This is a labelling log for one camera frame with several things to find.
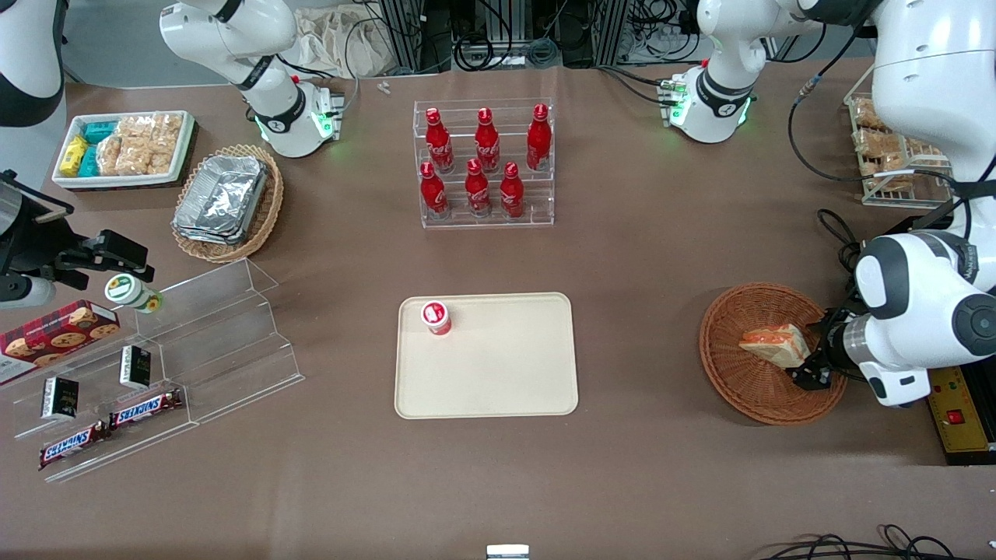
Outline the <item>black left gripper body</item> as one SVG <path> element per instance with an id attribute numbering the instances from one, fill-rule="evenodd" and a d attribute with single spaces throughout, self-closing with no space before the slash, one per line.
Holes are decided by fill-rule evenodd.
<path id="1" fill-rule="evenodd" d="M 833 326 L 825 337 L 819 338 L 817 347 L 812 351 L 812 361 L 826 361 L 833 369 L 833 375 L 839 373 L 844 375 L 847 372 L 847 356 L 840 354 L 840 348 L 836 347 L 835 340 L 837 332 L 846 323 L 847 313 L 843 310 L 833 310 Z"/>

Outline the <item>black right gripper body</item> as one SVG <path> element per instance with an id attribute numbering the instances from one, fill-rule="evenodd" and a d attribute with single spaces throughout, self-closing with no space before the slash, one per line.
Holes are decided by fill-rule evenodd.
<path id="1" fill-rule="evenodd" d="M 2 273 L 28 273 L 53 264 L 85 240 L 65 217 L 75 206 L 26 187 L 15 173 L 1 175 Z"/>

